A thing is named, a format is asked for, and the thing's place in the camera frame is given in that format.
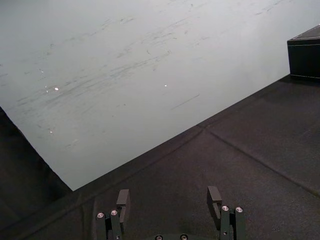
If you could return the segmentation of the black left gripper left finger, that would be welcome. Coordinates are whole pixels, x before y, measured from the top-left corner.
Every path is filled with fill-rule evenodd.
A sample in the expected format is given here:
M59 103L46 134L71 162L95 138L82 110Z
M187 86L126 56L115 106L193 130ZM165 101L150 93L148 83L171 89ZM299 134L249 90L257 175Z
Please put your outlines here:
M122 240L125 232L125 222L130 212L130 190L119 191L116 206L108 212L96 214L97 240Z

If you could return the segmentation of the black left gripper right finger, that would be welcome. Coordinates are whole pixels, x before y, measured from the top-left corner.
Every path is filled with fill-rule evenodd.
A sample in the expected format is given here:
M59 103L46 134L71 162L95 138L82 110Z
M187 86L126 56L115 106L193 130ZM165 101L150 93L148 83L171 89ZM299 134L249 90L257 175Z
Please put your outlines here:
M245 212L241 206L235 208L223 204L216 186L207 187L207 206L215 228L219 231L219 240L245 240Z

